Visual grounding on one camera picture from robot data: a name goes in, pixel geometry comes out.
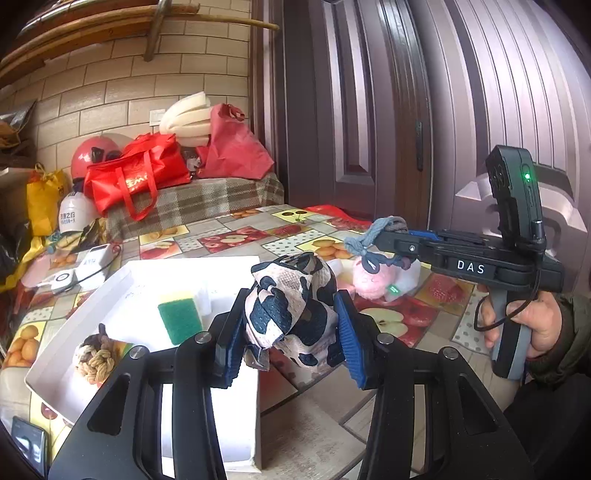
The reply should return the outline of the braided brown rope toy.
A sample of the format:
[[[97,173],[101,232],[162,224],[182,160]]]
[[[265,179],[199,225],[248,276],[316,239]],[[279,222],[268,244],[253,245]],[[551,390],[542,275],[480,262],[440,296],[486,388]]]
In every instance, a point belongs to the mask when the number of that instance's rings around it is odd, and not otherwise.
[[[89,335],[78,345],[73,354],[75,370],[90,384],[100,387],[110,376],[117,363],[115,342],[102,323],[98,332]]]

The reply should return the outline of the blue grey rope toy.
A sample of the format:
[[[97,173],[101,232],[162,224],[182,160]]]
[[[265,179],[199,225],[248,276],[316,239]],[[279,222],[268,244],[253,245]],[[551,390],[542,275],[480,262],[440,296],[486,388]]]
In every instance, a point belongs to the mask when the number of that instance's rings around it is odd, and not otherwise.
[[[403,270],[409,270],[413,261],[407,257],[388,257],[384,253],[373,251],[376,240],[381,233],[408,233],[406,220],[400,216],[389,216],[375,220],[368,230],[359,237],[348,237],[344,243],[346,251],[353,256],[361,259],[363,269],[369,274],[376,275],[381,267],[398,267]]]

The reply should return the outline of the yellow green sponge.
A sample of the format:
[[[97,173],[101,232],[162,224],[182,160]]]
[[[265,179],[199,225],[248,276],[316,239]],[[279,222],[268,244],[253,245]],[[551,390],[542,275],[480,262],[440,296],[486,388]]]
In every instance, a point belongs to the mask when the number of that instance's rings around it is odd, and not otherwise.
[[[169,340],[174,346],[205,330],[197,304],[192,298],[160,303],[157,310]]]

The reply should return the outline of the pink plush toy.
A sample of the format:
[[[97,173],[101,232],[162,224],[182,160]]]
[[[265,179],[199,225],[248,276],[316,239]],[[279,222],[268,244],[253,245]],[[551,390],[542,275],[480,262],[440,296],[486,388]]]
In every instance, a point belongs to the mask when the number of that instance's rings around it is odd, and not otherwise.
[[[353,289],[356,295],[367,300],[377,300],[388,293],[399,275],[397,266],[381,265],[377,273],[370,273],[363,268],[362,259],[353,263]]]

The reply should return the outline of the white foam block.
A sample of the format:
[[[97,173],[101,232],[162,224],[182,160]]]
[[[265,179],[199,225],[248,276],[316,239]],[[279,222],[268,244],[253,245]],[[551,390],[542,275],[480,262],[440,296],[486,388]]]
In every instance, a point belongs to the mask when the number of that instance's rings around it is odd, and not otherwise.
[[[328,261],[339,288],[349,288],[353,285],[353,259],[332,259]]]

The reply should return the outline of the white shallow tray box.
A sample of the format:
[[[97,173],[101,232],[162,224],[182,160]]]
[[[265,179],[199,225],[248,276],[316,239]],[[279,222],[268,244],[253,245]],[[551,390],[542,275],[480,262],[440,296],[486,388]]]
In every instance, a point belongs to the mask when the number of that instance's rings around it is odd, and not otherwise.
[[[25,376],[26,386],[70,423],[75,423],[93,396],[73,366],[74,351],[105,325],[108,336],[156,352],[172,347],[158,306],[190,299],[202,326],[228,312],[242,288],[252,286],[256,256],[133,260],[114,273],[72,314],[41,348]],[[214,420],[224,468],[230,473],[259,473],[259,372],[239,368],[228,389],[211,392]]]

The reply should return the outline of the white power bank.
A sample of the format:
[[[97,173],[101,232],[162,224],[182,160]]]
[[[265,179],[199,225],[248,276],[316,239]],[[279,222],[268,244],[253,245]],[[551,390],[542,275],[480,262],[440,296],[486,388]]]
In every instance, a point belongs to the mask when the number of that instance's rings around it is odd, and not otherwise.
[[[114,259],[113,246],[103,244],[88,250],[76,267],[76,277],[82,292],[99,288],[107,278],[110,262]]]

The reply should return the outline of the flat red gift bag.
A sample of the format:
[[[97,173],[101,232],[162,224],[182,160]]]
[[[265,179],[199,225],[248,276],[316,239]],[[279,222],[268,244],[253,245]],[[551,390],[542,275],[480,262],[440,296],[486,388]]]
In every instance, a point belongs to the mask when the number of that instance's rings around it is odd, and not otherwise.
[[[339,223],[345,225],[347,229],[361,229],[367,230],[370,227],[370,221],[363,219],[356,219],[349,216],[344,210],[330,204],[322,204],[315,206],[308,206],[305,208],[308,212],[315,214],[327,215],[332,219],[337,219]]]

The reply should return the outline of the white safety helmet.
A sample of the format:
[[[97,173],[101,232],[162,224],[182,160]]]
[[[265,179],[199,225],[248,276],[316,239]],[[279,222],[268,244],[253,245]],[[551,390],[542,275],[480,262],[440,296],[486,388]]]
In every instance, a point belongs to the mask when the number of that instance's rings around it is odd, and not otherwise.
[[[82,192],[72,192],[61,201],[58,226],[62,234],[81,232],[99,217],[91,199]]]

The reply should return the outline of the plaid blanket covered bench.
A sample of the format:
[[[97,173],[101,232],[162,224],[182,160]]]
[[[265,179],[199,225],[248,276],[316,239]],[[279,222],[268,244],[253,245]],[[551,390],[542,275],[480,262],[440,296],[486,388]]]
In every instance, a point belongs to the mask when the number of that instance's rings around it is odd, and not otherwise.
[[[160,190],[153,210],[138,222],[131,219],[122,203],[109,208],[105,234],[110,240],[127,240],[182,224],[283,202],[283,184],[273,173],[261,180],[199,179]]]

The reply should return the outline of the pink red helmet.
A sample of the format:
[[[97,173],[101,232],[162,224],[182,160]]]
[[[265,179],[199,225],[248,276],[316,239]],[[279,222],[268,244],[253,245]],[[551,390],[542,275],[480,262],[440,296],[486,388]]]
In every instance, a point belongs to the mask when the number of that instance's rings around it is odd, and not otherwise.
[[[89,166],[119,158],[117,144],[105,136],[93,136],[84,140],[74,151],[71,159],[73,180],[84,179]]]

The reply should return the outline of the dark red fabric bag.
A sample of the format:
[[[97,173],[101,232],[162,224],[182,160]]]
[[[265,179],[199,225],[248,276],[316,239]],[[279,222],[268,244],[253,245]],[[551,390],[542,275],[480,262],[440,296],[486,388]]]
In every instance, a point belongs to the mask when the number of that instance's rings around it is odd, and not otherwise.
[[[212,108],[208,144],[197,147],[199,179],[261,180],[273,171],[273,158],[243,121],[242,110],[231,104]]]

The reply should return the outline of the cream foam roll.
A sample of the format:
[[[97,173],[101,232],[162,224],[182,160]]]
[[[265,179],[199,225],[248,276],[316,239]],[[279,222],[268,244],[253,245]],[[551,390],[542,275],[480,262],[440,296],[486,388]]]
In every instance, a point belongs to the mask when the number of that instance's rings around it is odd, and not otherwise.
[[[164,112],[159,133],[174,135],[182,147],[205,146],[211,135],[211,110],[204,91],[184,97]]]

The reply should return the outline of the white round wireless charger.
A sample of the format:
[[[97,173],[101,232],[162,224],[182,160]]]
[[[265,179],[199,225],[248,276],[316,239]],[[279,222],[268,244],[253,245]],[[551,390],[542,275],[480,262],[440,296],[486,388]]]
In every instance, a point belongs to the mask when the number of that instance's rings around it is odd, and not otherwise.
[[[43,279],[38,288],[48,287],[53,294],[60,294],[77,285],[77,277],[74,269],[64,269],[49,275]]]

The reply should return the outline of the wooden wall shelf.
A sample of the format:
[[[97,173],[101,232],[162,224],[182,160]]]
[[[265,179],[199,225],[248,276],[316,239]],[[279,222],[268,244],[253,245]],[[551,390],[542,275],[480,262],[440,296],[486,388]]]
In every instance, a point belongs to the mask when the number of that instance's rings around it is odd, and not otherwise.
[[[33,117],[36,105],[36,100],[30,100],[1,113],[1,184],[35,167]]]

